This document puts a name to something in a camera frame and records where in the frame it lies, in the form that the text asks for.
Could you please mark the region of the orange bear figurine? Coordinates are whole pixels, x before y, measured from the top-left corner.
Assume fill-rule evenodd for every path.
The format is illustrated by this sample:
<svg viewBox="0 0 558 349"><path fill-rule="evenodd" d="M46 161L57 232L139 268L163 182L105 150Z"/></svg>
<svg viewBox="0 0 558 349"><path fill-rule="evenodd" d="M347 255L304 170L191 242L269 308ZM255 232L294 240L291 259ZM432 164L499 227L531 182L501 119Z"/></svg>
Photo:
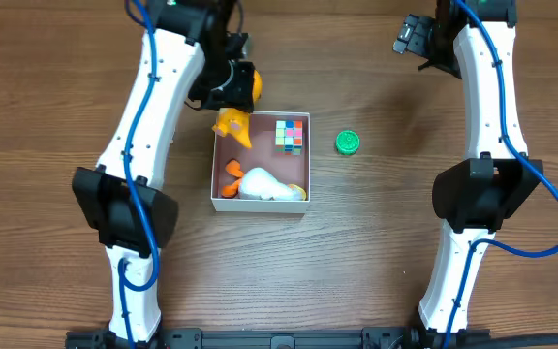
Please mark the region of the orange bear figurine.
<svg viewBox="0 0 558 349"><path fill-rule="evenodd" d="M218 111L216 123L212 130L217 136L231 135L236 141L247 149L252 148L249 135L250 112L236 108L221 108Z"/></svg>

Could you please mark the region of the multicolour puzzle cube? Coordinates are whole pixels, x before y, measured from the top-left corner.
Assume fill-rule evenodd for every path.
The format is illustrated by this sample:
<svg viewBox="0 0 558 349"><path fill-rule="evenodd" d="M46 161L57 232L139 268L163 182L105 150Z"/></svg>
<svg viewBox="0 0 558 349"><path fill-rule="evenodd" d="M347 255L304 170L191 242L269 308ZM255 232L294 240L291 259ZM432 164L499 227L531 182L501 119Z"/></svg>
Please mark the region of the multicolour puzzle cube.
<svg viewBox="0 0 558 349"><path fill-rule="evenodd" d="M285 155L300 155L304 146L303 123L297 120L277 120L275 151Z"/></svg>

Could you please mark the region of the white plush duck orange feet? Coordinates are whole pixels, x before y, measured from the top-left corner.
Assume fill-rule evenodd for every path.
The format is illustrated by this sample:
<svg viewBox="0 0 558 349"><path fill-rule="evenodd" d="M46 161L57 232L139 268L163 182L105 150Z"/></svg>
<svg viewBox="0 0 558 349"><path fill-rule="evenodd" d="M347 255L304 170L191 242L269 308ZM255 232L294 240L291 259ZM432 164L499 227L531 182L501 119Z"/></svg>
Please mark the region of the white plush duck orange feet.
<svg viewBox="0 0 558 349"><path fill-rule="evenodd" d="M241 170L241 165L232 159L226 166L226 172L235 178L235 182L221 189L224 198L262 201L305 201L307 192L296 184L284 184L267 170L257 167L248 172Z"/></svg>

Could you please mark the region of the white cardboard box pink interior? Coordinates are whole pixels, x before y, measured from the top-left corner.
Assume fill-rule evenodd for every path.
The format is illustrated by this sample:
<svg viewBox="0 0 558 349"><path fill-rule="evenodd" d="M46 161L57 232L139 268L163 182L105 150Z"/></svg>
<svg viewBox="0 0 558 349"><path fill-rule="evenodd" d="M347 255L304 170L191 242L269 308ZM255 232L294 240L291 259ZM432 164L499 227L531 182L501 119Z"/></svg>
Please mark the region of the white cardboard box pink interior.
<svg viewBox="0 0 558 349"><path fill-rule="evenodd" d="M303 127L303 149L298 155L280 153L275 147L276 123L278 121L299 121ZM211 201L218 212L263 212L303 214L310 201L264 201L224 198L222 187L234 182L225 166L232 159L237 160L243 171L263 168L279 182L296 184L310 193L310 114L296 111L257 111L251 115L250 149L243 147L232 136L217 136L211 177Z"/></svg>

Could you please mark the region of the green round lid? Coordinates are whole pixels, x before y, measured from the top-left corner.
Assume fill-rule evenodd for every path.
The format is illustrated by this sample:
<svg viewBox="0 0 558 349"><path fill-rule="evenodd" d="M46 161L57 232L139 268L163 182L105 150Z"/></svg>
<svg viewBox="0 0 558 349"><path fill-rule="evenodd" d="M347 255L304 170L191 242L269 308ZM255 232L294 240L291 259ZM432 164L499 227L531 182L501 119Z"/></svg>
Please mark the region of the green round lid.
<svg viewBox="0 0 558 349"><path fill-rule="evenodd" d="M353 130L343 130L336 136L335 148L341 155L354 155L360 148L360 137Z"/></svg>

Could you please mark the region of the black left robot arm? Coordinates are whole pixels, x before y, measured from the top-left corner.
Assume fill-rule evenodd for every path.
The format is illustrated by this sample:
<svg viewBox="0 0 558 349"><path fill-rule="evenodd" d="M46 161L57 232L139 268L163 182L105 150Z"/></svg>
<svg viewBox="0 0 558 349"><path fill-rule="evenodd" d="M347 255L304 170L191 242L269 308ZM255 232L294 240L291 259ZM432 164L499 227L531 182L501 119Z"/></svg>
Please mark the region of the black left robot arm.
<svg viewBox="0 0 558 349"><path fill-rule="evenodd" d="M237 0L130 1L143 29L138 73L119 125L92 169L72 189L110 262L113 314L104 330L69 333L69 348L162 348L160 253L178 217L162 188L184 108L217 114L214 132L250 145L249 124L263 89L246 58L248 34L228 28Z"/></svg>

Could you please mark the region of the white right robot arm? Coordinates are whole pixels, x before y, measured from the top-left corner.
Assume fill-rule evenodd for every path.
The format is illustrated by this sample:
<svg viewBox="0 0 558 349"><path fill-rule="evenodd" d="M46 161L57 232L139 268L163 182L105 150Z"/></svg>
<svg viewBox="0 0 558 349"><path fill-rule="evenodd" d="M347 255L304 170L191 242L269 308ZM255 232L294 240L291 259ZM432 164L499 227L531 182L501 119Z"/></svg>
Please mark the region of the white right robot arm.
<svg viewBox="0 0 558 349"><path fill-rule="evenodd" d="M442 221L438 252L418 304L426 333L457 337L486 250L534 191L543 163L529 157L519 126L513 72L513 1L438 0L434 16L405 18L394 51L425 58L463 83L463 160L435 178L432 204Z"/></svg>

